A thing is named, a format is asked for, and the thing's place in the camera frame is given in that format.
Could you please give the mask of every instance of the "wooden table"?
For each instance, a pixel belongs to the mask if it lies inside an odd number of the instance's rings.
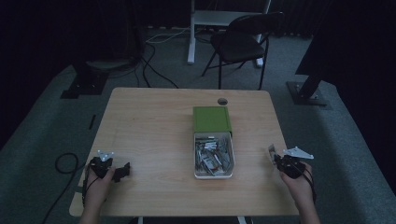
[[[194,177],[194,106],[228,101],[235,167],[230,179]],[[102,216],[278,216],[298,212],[268,147],[286,148],[266,91],[116,88],[88,160],[114,151],[113,165],[132,164],[132,175],[113,183]],[[82,186],[82,175],[79,185]],[[70,214],[80,216],[76,192]]]

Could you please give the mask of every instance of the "chair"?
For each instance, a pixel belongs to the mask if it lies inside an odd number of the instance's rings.
[[[262,89],[262,80],[266,65],[269,40],[268,36],[276,32],[284,14],[274,12],[268,14],[242,16],[233,20],[223,33],[214,34],[210,37],[210,44],[215,49],[207,64],[202,76],[209,68],[219,68],[219,90],[221,89],[221,67],[234,63],[241,63],[241,68],[245,62],[262,58],[262,76],[259,90]],[[262,40],[258,42],[255,36],[262,35]],[[219,65],[210,66],[216,54],[219,55]]]

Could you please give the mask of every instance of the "black cable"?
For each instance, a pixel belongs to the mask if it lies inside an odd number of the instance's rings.
[[[314,188],[314,177],[312,176],[311,172],[309,172],[307,169],[304,170],[307,171],[311,177],[312,182],[309,180],[309,178],[304,174],[304,172],[302,172],[297,166],[295,166],[292,162],[290,163],[294,169],[296,169],[300,174],[303,175],[303,177],[305,178],[306,181],[308,181],[308,184],[311,186],[311,190],[312,190],[312,200],[314,201],[314,204],[317,200],[317,194],[315,192],[315,188]]]
[[[64,157],[64,156],[73,156],[75,159],[75,167],[73,170],[70,171],[63,171],[59,168],[58,162],[59,160]],[[69,182],[67,183],[67,185],[64,187],[64,190],[62,191],[62,193],[58,196],[58,198],[55,200],[55,202],[52,204],[52,206],[50,207],[49,211],[47,212],[46,216],[44,217],[44,220],[41,222],[42,224],[46,223],[47,219],[50,216],[50,213],[52,211],[52,209],[55,207],[56,203],[59,202],[59,200],[62,198],[62,196],[64,196],[64,193],[67,191],[67,189],[69,188],[71,182],[73,181],[74,177],[76,176],[76,173],[78,170],[80,170],[82,167],[84,167],[84,164],[78,166],[79,161],[78,161],[78,157],[76,154],[71,153],[71,152],[67,152],[62,154],[61,156],[59,156],[56,161],[55,161],[55,169],[56,171],[58,171],[59,173],[63,174],[63,175],[70,175],[70,179]]]
[[[136,74],[136,70],[137,70],[137,68],[139,67],[140,63],[141,63],[141,61],[139,60],[139,62],[133,67],[133,70],[125,69],[125,70],[124,70],[124,71],[126,71],[125,74],[117,75],[117,76],[114,76],[114,77],[109,76],[108,78],[125,77],[125,76],[128,76],[128,75],[131,74],[131,73],[135,73],[135,74]]]
[[[120,65],[116,65],[114,67],[109,67],[109,68],[101,68],[101,67],[96,67],[92,64],[87,63],[87,65],[91,68],[92,71],[97,71],[97,72],[103,72],[103,73],[111,73],[111,72],[116,72],[116,71],[128,71],[131,68],[134,68],[137,63],[134,61],[134,59],[130,59],[128,63],[123,63]]]
[[[204,44],[210,44],[210,40],[196,36],[195,39]]]
[[[136,67],[136,69],[134,70],[134,76],[136,77],[137,87],[140,87],[140,80],[139,80],[139,76],[138,76],[137,73],[136,73],[136,70],[137,70],[137,67]]]
[[[147,79],[147,77],[146,77],[146,68],[147,68],[147,66],[150,67],[151,70],[152,70],[153,72],[155,72],[158,76],[162,77],[163,79],[166,79],[167,81],[169,81],[170,83],[172,83],[172,85],[174,85],[174,86],[178,89],[178,86],[177,86],[177,84],[175,84],[175,82],[173,82],[171,79],[169,79],[169,78],[163,76],[162,74],[160,74],[159,72],[157,72],[157,71],[149,64],[149,62],[151,61],[151,59],[152,59],[152,58],[154,57],[154,55],[155,55],[155,47],[152,46],[152,45],[150,45],[149,43],[147,43],[147,45],[150,46],[150,47],[152,47],[152,49],[153,49],[153,52],[152,52],[151,56],[148,58],[147,61],[144,59],[144,57],[142,57],[142,60],[145,62],[145,65],[144,65],[144,67],[143,67],[143,79],[145,79],[146,84],[148,85],[148,87],[151,88],[151,86],[149,85],[149,81],[148,81],[148,79]]]
[[[90,161],[90,163],[87,165],[87,168],[85,169],[85,179],[83,181],[83,189],[82,189],[82,205],[85,207],[85,196],[87,195],[88,189],[90,189],[91,185],[99,179],[99,176],[97,176],[92,182],[91,184],[87,187],[87,183],[88,183],[88,178],[90,177],[90,171],[91,171],[91,167],[92,167],[92,162],[93,160]]]

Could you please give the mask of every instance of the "metal tray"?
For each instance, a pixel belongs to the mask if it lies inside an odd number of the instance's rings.
[[[194,134],[194,175],[198,179],[227,179],[233,175],[233,141],[227,133]]]

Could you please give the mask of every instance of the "green lid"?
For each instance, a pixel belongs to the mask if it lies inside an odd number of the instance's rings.
[[[195,106],[193,116],[196,133],[233,133],[226,106]]]

